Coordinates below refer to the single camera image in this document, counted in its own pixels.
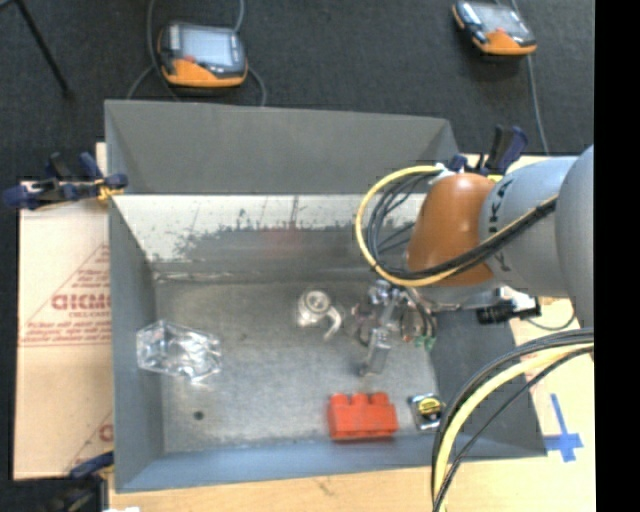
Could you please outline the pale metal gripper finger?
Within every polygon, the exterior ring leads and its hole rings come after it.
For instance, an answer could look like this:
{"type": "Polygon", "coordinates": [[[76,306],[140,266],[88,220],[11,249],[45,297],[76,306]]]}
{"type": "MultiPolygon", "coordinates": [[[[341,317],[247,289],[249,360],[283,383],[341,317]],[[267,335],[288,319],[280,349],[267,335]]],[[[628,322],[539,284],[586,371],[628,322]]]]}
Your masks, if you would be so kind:
{"type": "Polygon", "coordinates": [[[369,334],[373,330],[391,332],[395,309],[396,288],[386,280],[376,280],[351,309],[353,333],[369,334]]]}
{"type": "Polygon", "coordinates": [[[377,327],[370,331],[367,342],[367,354],[359,367],[361,377],[383,373],[391,351],[390,332],[387,328],[377,327]]]}

